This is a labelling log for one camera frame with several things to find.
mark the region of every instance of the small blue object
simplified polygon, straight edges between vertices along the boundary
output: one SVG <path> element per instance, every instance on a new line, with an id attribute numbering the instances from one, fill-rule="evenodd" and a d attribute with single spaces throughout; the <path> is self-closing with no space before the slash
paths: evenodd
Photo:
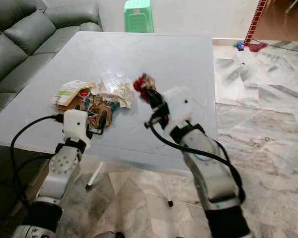
<path id="1" fill-rule="evenodd" d="M 234 44 L 234 47 L 236 47 L 238 51 L 243 51 L 245 46 L 243 42 L 237 42 L 236 44 Z"/>

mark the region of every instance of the black rubber foot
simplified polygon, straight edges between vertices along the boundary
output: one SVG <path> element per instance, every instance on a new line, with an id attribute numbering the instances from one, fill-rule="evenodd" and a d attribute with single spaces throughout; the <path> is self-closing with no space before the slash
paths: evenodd
<path id="1" fill-rule="evenodd" d="M 117 232 L 115 238 L 125 238 L 125 236 L 121 232 Z"/>
<path id="2" fill-rule="evenodd" d="M 91 190 L 91 185 L 86 184 L 85 189 L 86 189 L 86 192 L 90 191 Z"/>

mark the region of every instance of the gray sofa armrest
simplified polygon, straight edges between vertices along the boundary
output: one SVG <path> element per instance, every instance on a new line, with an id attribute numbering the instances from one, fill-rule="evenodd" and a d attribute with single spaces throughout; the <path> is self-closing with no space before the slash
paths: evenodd
<path id="1" fill-rule="evenodd" d="M 48 7 L 44 14 L 53 22 L 56 28 L 79 26 L 86 22 L 100 25 L 98 4 L 96 3 Z"/>

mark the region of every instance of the marble floor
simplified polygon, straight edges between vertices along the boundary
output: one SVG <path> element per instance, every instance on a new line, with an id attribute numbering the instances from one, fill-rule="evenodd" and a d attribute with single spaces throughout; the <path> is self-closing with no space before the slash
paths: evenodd
<path id="1" fill-rule="evenodd" d="M 279 42 L 298 50 L 298 43 Z M 214 46 L 219 140 L 239 170 L 246 191 L 243 212 L 257 238 L 298 238 L 298 52 L 258 53 Z M 192 176 L 166 175 L 82 160 L 81 174 L 63 200 L 59 237 L 93 238 L 123 231 L 127 238 L 209 238 Z"/>

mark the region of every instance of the chair leg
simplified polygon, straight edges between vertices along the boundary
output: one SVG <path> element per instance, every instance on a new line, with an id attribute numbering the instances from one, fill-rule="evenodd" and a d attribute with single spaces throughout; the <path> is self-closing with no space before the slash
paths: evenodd
<path id="1" fill-rule="evenodd" d="M 285 13 L 289 13 L 290 10 L 295 6 L 295 4 L 296 4 L 297 2 L 298 2 L 298 0 L 295 0 L 295 1 L 293 2 L 293 4 L 291 4 L 291 5 L 286 9 Z"/>
<path id="2" fill-rule="evenodd" d="M 91 178 L 89 179 L 88 183 L 86 184 L 86 191 L 90 191 L 91 186 L 94 183 L 94 180 L 96 178 L 96 176 L 98 175 L 99 171 L 101 170 L 101 167 L 103 166 L 103 162 L 100 162 L 97 169 L 95 170 L 95 172 L 93 173 L 93 175 L 91 176 Z"/>
<path id="3" fill-rule="evenodd" d="M 169 207 L 172 207 L 173 206 L 173 201 L 172 201 L 172 194 L 171 194 L 171 191 L 170 191 L 170 186 L 166 180 L 166 177 L 165 175 L 161 175 L 162 176 L 162 181 L 163 181 L 163 184 L 164 184 L 164 189 L 165 189 L 165 194 L 166 194 L 166 198 L 167 198 L 167 201 L 168 201 L 168 205 Z"/>

